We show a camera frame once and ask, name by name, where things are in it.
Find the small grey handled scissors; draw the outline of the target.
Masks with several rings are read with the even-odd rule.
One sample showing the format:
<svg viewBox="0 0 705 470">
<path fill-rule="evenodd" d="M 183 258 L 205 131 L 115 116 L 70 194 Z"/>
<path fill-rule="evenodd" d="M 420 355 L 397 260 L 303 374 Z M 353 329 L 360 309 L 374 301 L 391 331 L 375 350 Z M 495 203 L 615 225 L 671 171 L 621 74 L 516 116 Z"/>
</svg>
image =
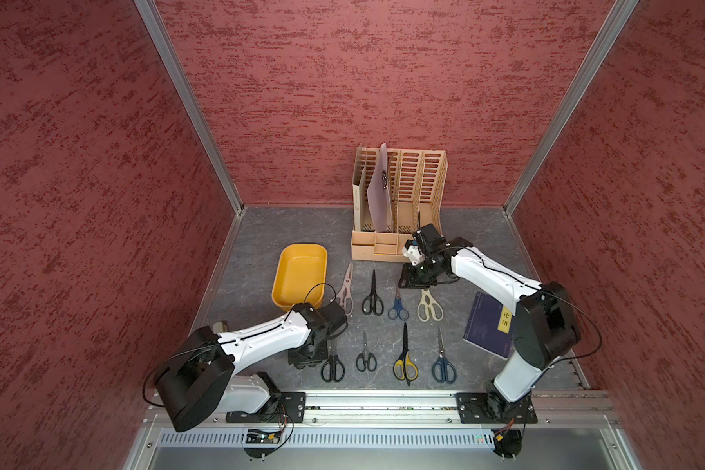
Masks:
<svg viewBox="0 0 705 470">
<path fill-rule="evenodd" d="M 367 335 L 363 333 L 362 351 L 356 357 L 358 372 L 374 372 L 378 367 L 378 359 L 368 348 Z"/>
</svg>

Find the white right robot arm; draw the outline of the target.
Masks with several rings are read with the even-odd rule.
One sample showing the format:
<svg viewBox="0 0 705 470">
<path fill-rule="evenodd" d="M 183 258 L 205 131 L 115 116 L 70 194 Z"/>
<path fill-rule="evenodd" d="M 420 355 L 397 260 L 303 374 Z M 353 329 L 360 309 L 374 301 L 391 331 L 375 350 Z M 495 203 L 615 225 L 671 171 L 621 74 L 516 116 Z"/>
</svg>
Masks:
<svg viewBox="0 0 705 470">
<path fill-rule="evenodd" d="M 405 243 L 403 254 L 409 262 L 403 266 L 401 288 L 430 288 L 440 275 L 450 274 L 471 282 L 511 314 L 514 352 L 487 385 L 492 405 L 519 403 L 554 360 L 582 338 L 566 290 L 556 282 L 542 284 L 492 260 L 462 238 L 448 241 L 440 234 L 427 235 L 425 229 Z"/>
</svg>

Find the blue handled small scissors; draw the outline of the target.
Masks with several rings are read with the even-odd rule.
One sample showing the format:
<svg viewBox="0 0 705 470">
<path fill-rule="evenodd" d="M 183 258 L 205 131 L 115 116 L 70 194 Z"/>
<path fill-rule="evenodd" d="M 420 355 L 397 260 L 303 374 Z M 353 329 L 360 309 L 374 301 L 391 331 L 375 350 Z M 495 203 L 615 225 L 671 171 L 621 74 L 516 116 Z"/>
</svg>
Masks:
<svg viewBox="0 0 705 470">
<path fill-rule="evenodd" d="M 403 299 L 401 298 L 401 291 L 399 290 L 399 288 L 397 288 L 395 291 L 393 307 L 389 309 L 387 317 L 390 320 L 409 320 L 409 311 L 403 306 Z"/>
</svg>

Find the pink handled scissors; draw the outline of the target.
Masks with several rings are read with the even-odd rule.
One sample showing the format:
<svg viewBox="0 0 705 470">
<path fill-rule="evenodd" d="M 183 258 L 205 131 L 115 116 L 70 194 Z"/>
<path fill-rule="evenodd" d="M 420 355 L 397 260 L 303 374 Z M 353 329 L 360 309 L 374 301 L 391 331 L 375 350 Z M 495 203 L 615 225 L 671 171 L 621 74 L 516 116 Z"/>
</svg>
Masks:
<svg viewBox="0 0 705 470">
<path fill-rule="evenodd" d="M 354 300 L 352 296 L 352 278 L 353 278 L 353 263 L 350 262 L 343 280 L 343 285 L 340 288 L 336 301 L 344 309 L 346 315 L 351 316 L 354 309 Z"/>
</svg>

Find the yellow black handled scissors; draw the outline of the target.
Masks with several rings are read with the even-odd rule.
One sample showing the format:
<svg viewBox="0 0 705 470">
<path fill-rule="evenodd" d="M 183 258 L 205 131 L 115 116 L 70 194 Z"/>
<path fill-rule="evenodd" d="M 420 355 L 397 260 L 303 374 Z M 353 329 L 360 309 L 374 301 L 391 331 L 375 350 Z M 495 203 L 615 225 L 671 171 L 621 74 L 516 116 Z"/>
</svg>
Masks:
<svg viewBox="0 0 705 470">
<path fill-rule="evenodd" d="M 403 349 L 393 365 L 393 374 L 399 381 L 410 386 L 419 376 L 419 371 L 409 355 L 409 329 L 403 325 Z"/>
</svg>

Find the yellow plastic storage tray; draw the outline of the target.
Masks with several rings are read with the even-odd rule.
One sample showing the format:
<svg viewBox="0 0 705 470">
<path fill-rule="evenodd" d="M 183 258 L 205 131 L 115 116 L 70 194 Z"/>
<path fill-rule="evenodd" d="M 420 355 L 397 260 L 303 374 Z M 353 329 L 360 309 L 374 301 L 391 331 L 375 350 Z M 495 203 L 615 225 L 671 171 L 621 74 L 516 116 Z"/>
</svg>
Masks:
<svg viewBox="0 0 705 470">
<path fill-rule="evenodd" d="M 272 301 L 282 311 L 296 304 L 321 307 L 326 281 L 327 250 L 319 244 L 293 244 L 281 253 L 272 287 Z"/>
</svg>

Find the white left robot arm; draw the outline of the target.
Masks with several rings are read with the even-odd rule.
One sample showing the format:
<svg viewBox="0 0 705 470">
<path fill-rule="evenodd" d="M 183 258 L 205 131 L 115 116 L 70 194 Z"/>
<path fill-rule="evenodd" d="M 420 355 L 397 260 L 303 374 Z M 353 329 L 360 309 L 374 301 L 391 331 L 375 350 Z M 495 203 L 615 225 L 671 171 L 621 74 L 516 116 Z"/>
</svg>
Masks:
<svg viewBox="0 0 705 470">
<path fill-rule="evenodd" d="M 268 374 L 241 372 L 285 351 L 313 358 L 346 323 L 344 308 L 332 301 L 320 309 L 297 304 L 274 320 L 237 331 L 196 330 L 154 372 L 172 426 L 189 431 L 217 412 L 278 417 L 281 392 Z"/>
</svg>

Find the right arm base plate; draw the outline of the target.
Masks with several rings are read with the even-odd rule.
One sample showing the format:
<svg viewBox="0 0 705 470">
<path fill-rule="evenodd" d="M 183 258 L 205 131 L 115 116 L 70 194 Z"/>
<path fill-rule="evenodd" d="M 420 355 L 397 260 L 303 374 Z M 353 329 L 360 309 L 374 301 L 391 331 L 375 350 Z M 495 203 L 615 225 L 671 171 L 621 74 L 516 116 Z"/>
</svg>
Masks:
<svg viewBox="0 0 705 470">
<path fill-rule="evenodd" d="M 499 393 L 457 393 L 456 410 L 462 424 L 504 426 L 537 424 L 538 417 L 528 393 L 519 401 L 505 401 Z"/>
</svg>

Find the dark blue handled scissors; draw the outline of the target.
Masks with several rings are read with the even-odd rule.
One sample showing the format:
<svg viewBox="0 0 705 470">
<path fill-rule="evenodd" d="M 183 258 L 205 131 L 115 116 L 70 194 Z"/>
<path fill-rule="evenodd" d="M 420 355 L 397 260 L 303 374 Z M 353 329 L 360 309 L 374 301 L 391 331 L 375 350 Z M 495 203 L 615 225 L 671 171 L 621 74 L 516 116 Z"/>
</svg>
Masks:
<svg viewBox="0 0 705 470">
<path fill-rule="evenodd" d="M 452 385 L 457 377 L 456 368 L 446 357 L 443 333 L 440 328 L 438 328 L 438 358 L 432 365 L 432 377 L 437 383 L 448 385 Z"/>
</svg>

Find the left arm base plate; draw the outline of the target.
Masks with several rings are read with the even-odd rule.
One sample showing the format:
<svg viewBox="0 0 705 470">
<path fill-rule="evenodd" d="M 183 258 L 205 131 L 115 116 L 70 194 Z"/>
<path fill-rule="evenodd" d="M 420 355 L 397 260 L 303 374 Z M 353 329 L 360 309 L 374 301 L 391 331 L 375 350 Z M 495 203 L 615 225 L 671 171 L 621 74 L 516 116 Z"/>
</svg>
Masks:
<svg viewBox="0 0 705 470">
<path fill-rule="evenodd" d="M 304 392 L 281 392 L 271 396 L 268 402 L 256 413 L 229 411 L 227 423 L 282 423 L 289 417 L 295 424 L 302 423 L 306 411 L 307 394 Z"/>
</svg>

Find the cream handled kitchen scissors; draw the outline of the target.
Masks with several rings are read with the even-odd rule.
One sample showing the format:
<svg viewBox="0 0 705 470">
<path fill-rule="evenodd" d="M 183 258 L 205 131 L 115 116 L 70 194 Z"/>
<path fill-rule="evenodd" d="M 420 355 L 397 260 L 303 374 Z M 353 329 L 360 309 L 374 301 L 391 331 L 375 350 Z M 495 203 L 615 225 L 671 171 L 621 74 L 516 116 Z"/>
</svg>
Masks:
<svg viewBox="0 0 705 470">
<path fill-rule="evenodd" d="M 416 314 L 417 318 L 421 322 L 428 322 L 430 320 L 442 321 L 445 316 L 444 309 L 436 301 L 429 289 L 421 290 L 420 301 Z"/>
</svg>

